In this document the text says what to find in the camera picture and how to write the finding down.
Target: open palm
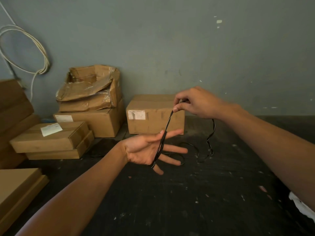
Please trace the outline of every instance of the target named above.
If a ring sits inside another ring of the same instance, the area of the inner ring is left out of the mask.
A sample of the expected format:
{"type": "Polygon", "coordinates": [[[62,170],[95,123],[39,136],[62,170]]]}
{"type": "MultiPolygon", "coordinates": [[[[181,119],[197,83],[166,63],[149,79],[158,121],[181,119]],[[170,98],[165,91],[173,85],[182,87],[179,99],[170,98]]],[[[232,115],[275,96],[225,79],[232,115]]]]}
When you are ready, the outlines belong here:
{"type": "MultiPolygon", "coordinates": [[[[166,134],[166,139],[182,133],[183,129],[169,131],[166,134]]],[[[139,134],[123,140],[128,161],[136,164],[150,165],[154,160],[156,150],[158,149],[163,134],[164,131],[161,131],[158,134],[139,134]]],[[[164,144],[163,150],[182,154],[188,152],[186,148],[168,144],[164,144]]],[[[160,155],[159,160],[176,166],[180,165],[180,161],[170,158],[164,154],[160,155]]],[[[155,164],[153,170],[159,175],[164,173],[157,164],[155,164]]]]}

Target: black cable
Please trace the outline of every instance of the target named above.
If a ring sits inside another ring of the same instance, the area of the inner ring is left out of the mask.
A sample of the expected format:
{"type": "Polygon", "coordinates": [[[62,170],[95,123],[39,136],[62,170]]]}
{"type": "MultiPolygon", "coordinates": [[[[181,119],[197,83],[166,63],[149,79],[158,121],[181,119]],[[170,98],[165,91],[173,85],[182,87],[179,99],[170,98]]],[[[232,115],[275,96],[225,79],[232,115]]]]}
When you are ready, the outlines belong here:
{"type": "MultiPolygon", "coordinates": [[[[169,116],[169,119],[168,119],[167,124],[166,124],[166,127],[165,127],[165,132],[164,132],[164,134],[163,134],[163,136],[162,136],[162,138],[161,138],[159,147],[158,147],[158,149],[157,149],[157,151],[156,151],[156,153],[155,153],[154,160],[153,160],[152,164],[150,165],[151,168],[153,168],[153,167],[155,166],[155,164],[156,164],[158,158],[160,157],[160,155],[161,155],[161,153],[162,153],[162,151],[163,151],[164,142],[165,142],[165,137],[166,137],[166,134],[167,134],[167,127],[168,127],[168,125],[169,125],[169,123],[170,123],[170,121],[171,121],[171,117],[172,117],[173,113],[174,113],[174,112],[171,111],[171,114],[170,114],[170,116],[169,116]]],[[[213,150],[212,150],[212,147],[211,147],[211,145],[210,145],[210,143],[209,143],[210,137],[213,136],[213,134],[215,133],[215,121],[214,121],[214,119],[212,119],[212,122],[213,122],[213,132],[212,132],[212,133],[209,135],[209,137],[207,138],[207,143],[208,143],[208,146],[209,146],[209,148],[210,148],[211,154],[208,154],[202,161],[199,161],[199,162],[198,162],[198,160],[197,160],[198,163],[203,163],[210,155],[211,155],[211,156],[213,155],[213,150]]],[[[196,146],[194,146],[194,145],[192,145],[192,144],[190,144],[190,143],[186,143],[186,142],[181,142],[179,145],[181,145],[181,144],[188,144],[188,145],[193,146],[193,147],[196,149],[196,151],[198,152],[198,158],[199,158],[199,149],[198,149],[196,146]]],[[[169,156],[171,156],[171,154],[175,154],[175,152],[169,152],[168,154],[169,154],[169,156]]],[[[183,164],[185,163],[185,158],[184,158],[184,156],[183,156],[182,154],[179,154],[179,153],[176,153],[176,154],[178,154],[179,156],[181,156],[181,157],[183,158],[183,163],[181,164],[181,165],[183,165],[183,164]]]]}

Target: forearm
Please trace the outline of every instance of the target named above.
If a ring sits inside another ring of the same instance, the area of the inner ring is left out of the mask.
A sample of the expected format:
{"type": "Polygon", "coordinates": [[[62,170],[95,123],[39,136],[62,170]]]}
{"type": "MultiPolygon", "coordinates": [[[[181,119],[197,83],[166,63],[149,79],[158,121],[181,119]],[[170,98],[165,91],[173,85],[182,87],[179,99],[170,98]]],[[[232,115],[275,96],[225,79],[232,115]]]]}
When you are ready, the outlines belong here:
{"type": "Polygon", "coordinates": [[[118,143],[96,165],[47,202],[17,235],[79,235],[126,163],[118,143]]]}
{"type": "Polygon", "coordinates": [[[267,123],[237,105],[220,119],[243,139],[286,186],[315,210],[315,145],[267,123]]]}

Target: human arm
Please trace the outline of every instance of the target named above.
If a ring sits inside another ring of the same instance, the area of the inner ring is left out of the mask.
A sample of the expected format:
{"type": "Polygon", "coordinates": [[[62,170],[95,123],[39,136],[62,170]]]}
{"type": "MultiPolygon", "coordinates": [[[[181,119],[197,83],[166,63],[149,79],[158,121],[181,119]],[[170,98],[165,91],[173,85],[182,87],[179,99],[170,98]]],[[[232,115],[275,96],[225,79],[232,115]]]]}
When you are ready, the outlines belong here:
{"type": "MultiPolygon", "coordinates": [[[[120,141],[106,156],[79,178],[47,202],[21,228],[18,236],[77,236],[91,220],[114,179],[128,162],[149,165],[164,131],[158,134],[137,135],[120,141]]],[[[175,130],[166,138],[183,133],[175,130]]],[[[164,150],[187,153],[187,149],[164,145],[164,150]]],[[[159,157],[164,162],[180,165],[180,161],[165,155],[159,157]]],[[[162,175],[156,165],[153,169],[162,175]]]]}
{"type": "Polygon", "coordinates": [[[242,109],[201,87],[182,91],[174,112],[187,110],[226,123],[247,143],[300,200],[315,211],[315,145],[242,109]],[[189,102],[179,103],[180,99],[189,102]]]}

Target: coiled white cable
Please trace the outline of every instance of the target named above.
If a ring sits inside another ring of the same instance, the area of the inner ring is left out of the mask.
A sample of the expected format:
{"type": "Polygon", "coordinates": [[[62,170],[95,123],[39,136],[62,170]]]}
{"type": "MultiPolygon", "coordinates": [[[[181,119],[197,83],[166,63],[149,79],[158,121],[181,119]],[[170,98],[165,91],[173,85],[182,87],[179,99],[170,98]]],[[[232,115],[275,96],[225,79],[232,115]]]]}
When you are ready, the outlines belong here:
{"type": "Polygon", "coordinates": [[[49,60],[48,60],[48,56],[46,53],[46,50],[44,49],[44,47],[42,46],[42,44],[32,35],[30,35],[29,33],[27,33],[25,30],[23,30],[21,27],[19,27],[18,25],[16,25],[16,23],[14,22],[14,20],[12,19],[12,17],[10,16],[10,14],[7,12],[7,10],[5,9],[5,7],[2,5],[1,1],[0,1],[0,5],[2,7],[2,9],[4,10],[4,12],[7,14],[7,16],[9,17],[9,19],[11,20],[11,22],[13,23],[13,25],[5,25],[3,27],[0,28],[0,54],[2,56],[2,58],[4,59],[4,61],[7,61],[8,63],[10,63],[11,65],[17,67],[18,69],[30,73],[30,74],[34,74],[33,75],[33,79],[31,82],[31,97],[30,97],[30,101],[32,101],[33,99],[33,84],[34,84],[34,80],[36,78],[37,75],[42,75],[45,74],[48,69],[49,69],[49,60]],[[1,48],[1,37],[9,31],[20,31],[22,32],[24,35],[26,35],[27,37],[29,37],[34,44],[36,45],[36,47],[39,49],[39,51],[41,52],[41,54],[44,57],[44,66],[43,68],[39,69],[36,72],[32,72],[32,71],[28,71],[26,69],[23,69],[22,67],[19,67],[17,64],[15,64],[13,61],[11,61],[3,52],[2,48],[1,48]]]}

